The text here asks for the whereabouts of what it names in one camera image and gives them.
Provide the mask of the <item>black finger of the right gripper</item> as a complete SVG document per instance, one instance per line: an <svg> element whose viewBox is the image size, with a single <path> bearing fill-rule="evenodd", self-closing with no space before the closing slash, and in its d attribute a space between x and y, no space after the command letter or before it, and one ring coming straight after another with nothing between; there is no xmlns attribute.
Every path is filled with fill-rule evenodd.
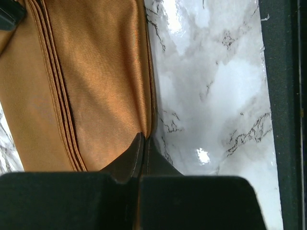
<svg viewBox="0 0 307 230"><path fill-rule="evenodd" d="M26 16L25 7L16 0L0 1L0 30L13 31Z"/></svg>

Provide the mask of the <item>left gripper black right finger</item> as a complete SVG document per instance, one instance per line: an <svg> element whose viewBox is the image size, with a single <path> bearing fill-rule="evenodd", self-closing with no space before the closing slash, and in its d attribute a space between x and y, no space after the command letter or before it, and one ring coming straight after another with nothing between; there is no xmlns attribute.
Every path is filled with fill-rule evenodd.
<svg viewBox="0 0 307 230"><path fill-rule="evenodd" d="M185 176L146 142L140 184L141 230L263 230L249 182L238 176Z"/></svg>

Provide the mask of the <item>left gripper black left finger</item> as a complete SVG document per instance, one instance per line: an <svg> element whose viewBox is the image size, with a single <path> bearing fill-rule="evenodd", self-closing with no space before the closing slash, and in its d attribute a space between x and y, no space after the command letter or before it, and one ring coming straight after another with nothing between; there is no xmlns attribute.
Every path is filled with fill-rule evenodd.
<svg viewBox="0 0 307 230"><path fill-rule="evenodd" d="M13 172L0 178L3 230L130 230L144 136L98 172Z"/></svg>

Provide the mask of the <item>orange-brown cloth napkin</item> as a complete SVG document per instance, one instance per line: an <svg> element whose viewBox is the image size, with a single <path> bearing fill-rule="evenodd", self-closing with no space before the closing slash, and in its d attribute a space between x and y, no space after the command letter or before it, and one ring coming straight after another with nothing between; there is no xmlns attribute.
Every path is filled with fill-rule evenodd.
<svg viewBox="0 0 307 230"><path fill-rule="evenodd" d="M154 126L142 0L17 0L0 31L0 102L24 170L98 171Z"/></svg>

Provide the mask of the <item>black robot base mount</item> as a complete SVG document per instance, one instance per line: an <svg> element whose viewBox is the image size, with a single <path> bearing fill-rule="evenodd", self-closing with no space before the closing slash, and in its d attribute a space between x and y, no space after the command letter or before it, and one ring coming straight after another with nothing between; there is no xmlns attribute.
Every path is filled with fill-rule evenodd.
<svg viewBox="0 0 307 230"><path fill-rule="evenodd" d="M261 0L260 16L272 110L283 227L307 227L304 161L306 118L302 77L304 0Z"/></svg>

